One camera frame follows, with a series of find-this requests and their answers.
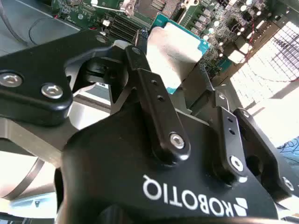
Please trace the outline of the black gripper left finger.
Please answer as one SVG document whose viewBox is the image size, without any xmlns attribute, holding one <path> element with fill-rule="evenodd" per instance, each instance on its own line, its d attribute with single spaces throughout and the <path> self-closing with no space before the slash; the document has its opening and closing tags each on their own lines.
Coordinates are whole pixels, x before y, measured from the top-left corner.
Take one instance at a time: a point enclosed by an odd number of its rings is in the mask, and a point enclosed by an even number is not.
<svg viewBox="0 0 299 224">
<path fill-rule="evenodd" d="M 111 86 L 112 113 L 90 133 L 98 138 L 129 134 L 140 125 L 148 149 L 166 166 L 191 154 L 190 141 L 159 75 L 153 73 L 141 46 L 124 48 L 94 31 L 82 31 L 0 59 L 0 115 L 35 126 L 62 125 L 75 93 L 91 83 Z"/>
</svg>

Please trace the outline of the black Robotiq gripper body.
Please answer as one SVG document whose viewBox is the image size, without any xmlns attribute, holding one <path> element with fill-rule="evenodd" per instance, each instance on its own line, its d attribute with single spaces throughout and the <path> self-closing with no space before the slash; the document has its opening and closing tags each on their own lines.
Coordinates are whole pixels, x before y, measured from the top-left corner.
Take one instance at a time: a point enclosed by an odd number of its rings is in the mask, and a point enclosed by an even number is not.
<svg viewBox="0 0 299 224">
<path fill-rule="evenodd" d="M 273 223 L 271 196 L 252 175 L 230 187 L 213 171 L 217 136 L 180 114 L 188 160 L 164 166 L 153 155 L 140 105 L 74 134 L 63 151 L 59 224 Z"/>
</svg>

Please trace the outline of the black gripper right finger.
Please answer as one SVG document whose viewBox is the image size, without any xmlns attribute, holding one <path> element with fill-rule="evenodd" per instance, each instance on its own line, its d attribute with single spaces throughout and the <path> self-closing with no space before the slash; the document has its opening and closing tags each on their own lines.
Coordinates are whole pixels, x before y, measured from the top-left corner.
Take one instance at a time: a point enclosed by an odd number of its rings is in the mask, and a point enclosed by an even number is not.
<svg viewBox="0 0 299 224">
<path fill-rule="evenodd" d="M 295 202 L 295 173 L 245 109 L 229 110 L 226 96 L 216 90 L 197 64 L 183 81 L 186 107 L 216 133 L 216 174 L 228 185 L 257 178 L 275 203 Z"/>
</svg>

